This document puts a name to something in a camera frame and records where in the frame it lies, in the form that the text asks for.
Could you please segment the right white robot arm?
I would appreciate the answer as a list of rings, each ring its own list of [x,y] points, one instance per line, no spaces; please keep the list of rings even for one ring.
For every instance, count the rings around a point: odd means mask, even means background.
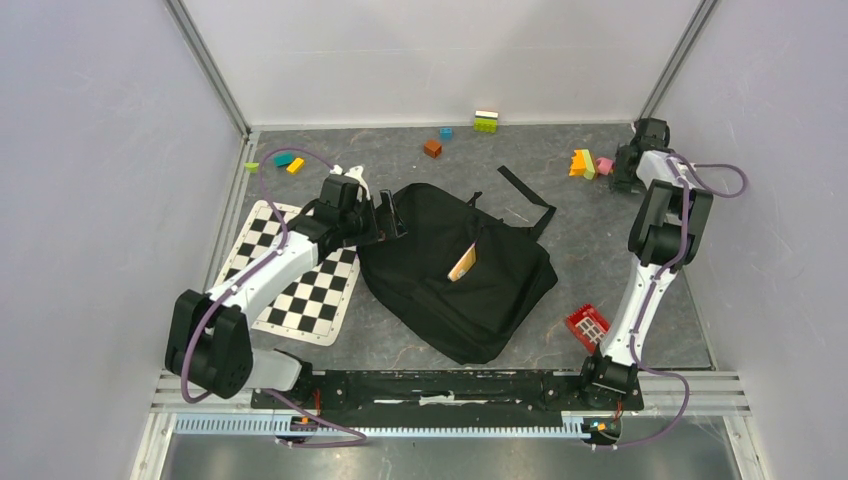
[[[625,293],[577,382],[580,400],[591,408],[636,389],[645,338],[661,299],[694,259],[711,212],[714,194],[687,177],[689,166],[669,144],[666,121],[642,118],[632,140],[616,152],[613,186],[642,184],[646,191],[628,237],[633,262]]]

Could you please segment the black student backpack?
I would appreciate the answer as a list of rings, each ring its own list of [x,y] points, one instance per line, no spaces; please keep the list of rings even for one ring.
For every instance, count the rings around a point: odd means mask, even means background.
[[[427,183],[394,197],[407,233],[357,250],[372,295],[418,337],[459,364],[486,364],[503,351],[537,303],[556,285],[538,240],[556,208],[505,166],[499,173],[544,215],[517,227]],[[477,261],[461,279],[448,273],[476,243]]]

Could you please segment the pink capped marker tube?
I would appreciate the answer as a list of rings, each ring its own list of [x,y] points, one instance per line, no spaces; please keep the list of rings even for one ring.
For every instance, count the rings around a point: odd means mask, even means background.
[[[614,172],[615,161],[606,157],[597,157],[595,159],[596,170],[599,175],[608,176]]]

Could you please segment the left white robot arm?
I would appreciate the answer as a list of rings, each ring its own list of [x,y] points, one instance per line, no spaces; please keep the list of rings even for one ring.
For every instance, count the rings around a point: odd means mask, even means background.
[[[186,402],[210,395],[228,399],[245,388],[275,390],[295,408],[312,399],[314,381],[301,372],[301,361],[285,352],[254,349],[250,326],[285,288],[331,253],[405,235],[391,191],[372,196],[362,173],[360,166],[332,170],[319,197],[282,222],[258,258],[206,292],[188,289],[178,296],[164,366],[179,377]]]

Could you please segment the small orange spiral notebook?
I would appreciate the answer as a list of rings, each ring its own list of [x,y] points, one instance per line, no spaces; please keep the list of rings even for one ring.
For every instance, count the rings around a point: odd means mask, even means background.
[[[459,258],[456,264],[448,273],[448,279],[451,282],[456,282],[465,276],[475,265],[477,261],[476,243],[473,242],[468,249]]]

